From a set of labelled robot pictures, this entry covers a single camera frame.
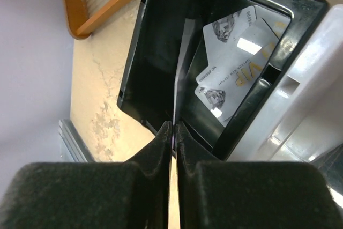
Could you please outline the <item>silver card edgewise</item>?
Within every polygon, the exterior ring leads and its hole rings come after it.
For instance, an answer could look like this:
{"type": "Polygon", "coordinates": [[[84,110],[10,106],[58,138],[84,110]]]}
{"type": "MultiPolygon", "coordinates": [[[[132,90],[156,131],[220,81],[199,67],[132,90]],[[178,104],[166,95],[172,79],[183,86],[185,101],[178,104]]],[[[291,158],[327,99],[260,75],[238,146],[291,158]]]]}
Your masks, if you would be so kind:
{"type": "Polygon", "coordinates": [[[177,68],[174,80],[174,100],[173,100],[173,136],[172,147],[176,151],[176,124],[180,119],[180,111],[183,101],[184,80],[188,72],[192,54],[189,50],[191,41],[196,31],[196,20],[185,19],[184,29],[181,39],[180,52],[177,60],[177,68]]]}

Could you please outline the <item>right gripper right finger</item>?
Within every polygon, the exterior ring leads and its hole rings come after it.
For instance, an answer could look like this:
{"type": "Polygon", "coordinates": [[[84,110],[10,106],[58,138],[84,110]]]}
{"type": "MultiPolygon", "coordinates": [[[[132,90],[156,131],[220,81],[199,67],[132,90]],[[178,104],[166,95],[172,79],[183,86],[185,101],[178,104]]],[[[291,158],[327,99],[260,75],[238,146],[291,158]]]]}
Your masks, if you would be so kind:
{"type": "Polygon", "coordinates": [[[342,228],[313,165],[221,161],[183,123],[174,138],[181,228],[342,228]]]}

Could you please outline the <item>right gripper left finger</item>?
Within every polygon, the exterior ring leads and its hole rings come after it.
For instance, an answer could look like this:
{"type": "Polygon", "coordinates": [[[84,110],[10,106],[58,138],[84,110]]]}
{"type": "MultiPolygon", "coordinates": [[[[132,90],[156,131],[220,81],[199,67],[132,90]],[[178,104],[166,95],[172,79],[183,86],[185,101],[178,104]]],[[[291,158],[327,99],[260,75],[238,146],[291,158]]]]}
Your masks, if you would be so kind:
{"type": "Polygon", "coordinates": [[[32,163],[1,201],[1,228],[167,228],[172,124],[124,162],[32,163]]]}

